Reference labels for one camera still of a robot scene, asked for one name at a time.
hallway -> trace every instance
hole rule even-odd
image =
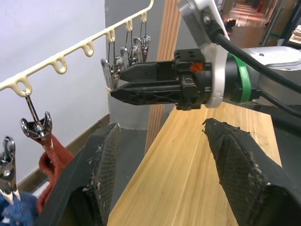
[[[267,18],[249,5],[237,4],[230,11],[230,20],[236,20],[236,25],[230,32],[230,40],[240,48],[260,46],[266,27]]]

black cable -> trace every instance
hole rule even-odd
[[[272,97],[270,94],[262,91],[261,92],[261,96],[263,98],[265,98],[266,100],[268,100],[269,102],[271,102],[273,105],[277,106],[278,108],[282,109],[283,111],[296,116],[298,118],[301,118],[301,112],[297,111],[289,106],[286,106],[285,104],[283,104],[282,102],[280,102],[279,100],[275,99],[274,97]]]
[[[249,54],[247,54],[245,51],[241,50],[240,48],[233,45],[223,34],[216,34],[213,36],[213,42],[221,45],[225,50],[232,53],[242,61],[244,61],[246,64],[250,65],[253,69],[261,73],[262,75],[268,77],[269,79],[282,84],[283,86],[301,93],[301,86],[280,76],[276,72],[272,71],[265,65],[261,64],[257,60],[255,60],[253,57],[251,57]]]

wooden surface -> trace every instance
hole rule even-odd
[[[157,61],[172,60],[180,26],[179,0],[165,0]],[[160,131],[164,105],[151,105],[145,153]]]
[[[108,226],[236,226],[202,132],[206,118],[249,131],[278,164],[269,115],[223,103],[173,110],[109,217]]]

